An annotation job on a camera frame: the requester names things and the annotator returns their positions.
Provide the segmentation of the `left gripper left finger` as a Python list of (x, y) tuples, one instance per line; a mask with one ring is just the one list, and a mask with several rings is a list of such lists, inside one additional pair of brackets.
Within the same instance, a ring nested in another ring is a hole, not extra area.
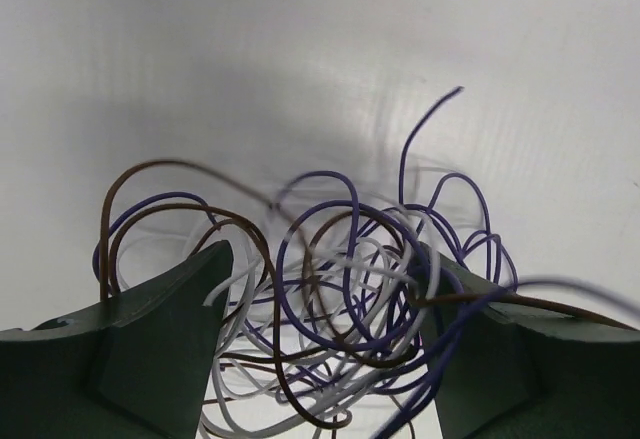
[(1, 333), (4, 438), (193, 438), (230, 277), (216, 242), (105, 302)]

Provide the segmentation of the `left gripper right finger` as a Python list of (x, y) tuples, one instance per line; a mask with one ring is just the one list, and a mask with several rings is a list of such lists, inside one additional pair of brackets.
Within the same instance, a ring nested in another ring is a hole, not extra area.
[(435, 397), (445, 438), (636, 438), (639, 332), (521, 298), (466, 320)]

